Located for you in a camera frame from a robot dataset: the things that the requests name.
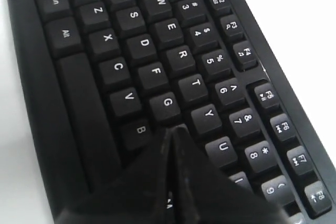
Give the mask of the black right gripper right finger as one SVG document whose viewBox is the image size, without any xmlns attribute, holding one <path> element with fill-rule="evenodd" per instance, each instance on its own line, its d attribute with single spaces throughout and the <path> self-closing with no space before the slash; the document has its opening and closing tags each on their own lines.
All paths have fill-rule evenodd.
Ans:
<svg viewBox="0 0 336 224">
<path fill-rule="evenodd" d="M 184 127 L 170 131 L 169 182 L 176 223 L 288 223 L 279 206 L 235 184 Z"/>
</svg>

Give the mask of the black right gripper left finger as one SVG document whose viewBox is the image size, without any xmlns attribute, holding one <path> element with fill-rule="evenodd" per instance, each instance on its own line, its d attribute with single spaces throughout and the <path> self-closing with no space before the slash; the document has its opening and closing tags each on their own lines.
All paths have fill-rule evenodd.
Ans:
<svg viewBox="0 0 336 224">
<path fill-rule="evenodd" d="M 57 223 L 166 223 L 171 191 L 171 128 L 160 128 L 113 182 L 66 207 Z"/>
</svg>

